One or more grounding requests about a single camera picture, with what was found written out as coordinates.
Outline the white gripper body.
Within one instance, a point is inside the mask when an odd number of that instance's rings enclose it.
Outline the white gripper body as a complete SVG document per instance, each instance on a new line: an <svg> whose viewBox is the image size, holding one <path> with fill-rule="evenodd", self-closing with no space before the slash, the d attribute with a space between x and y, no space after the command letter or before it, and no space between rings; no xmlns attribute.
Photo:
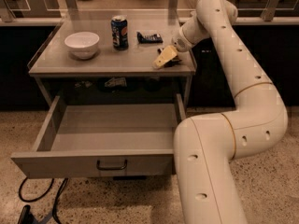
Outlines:
<svg viewBox="0 0 299 224"><path fill-rule="evenodd" d="M195 12L172 35L172 45L179 52L186 52L202 40L210 38L209 33L198 20Z"/></svg>

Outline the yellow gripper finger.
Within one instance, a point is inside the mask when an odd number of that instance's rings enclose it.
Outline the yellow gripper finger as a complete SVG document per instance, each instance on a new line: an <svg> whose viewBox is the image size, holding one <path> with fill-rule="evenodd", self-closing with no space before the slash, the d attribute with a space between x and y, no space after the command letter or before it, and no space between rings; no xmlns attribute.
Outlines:
<svg viewBox="0 0 299 224"><path fill-rule="evenodd" d="M172 59L174 59L178 55L177 49L172 46L166 46L162 52L158 55L158 57L153 62L153 67L155 69L162 68L165 64L170 62Z"/></svg>

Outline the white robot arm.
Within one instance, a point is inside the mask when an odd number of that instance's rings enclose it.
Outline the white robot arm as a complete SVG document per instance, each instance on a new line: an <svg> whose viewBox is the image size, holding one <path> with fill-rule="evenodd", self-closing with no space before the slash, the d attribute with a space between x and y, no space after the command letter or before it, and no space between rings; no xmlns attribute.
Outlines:
<svg viewBox="0 0 299 224"><path fill-rule="evenodd" d="M278 90L232 27L236 18L227 0L198 0L194 15L153 63L159 69L210 38L235 101L233 111L193 116L175 130L185 224L248 224L229 163L272 147L288 126Z"/></svg>

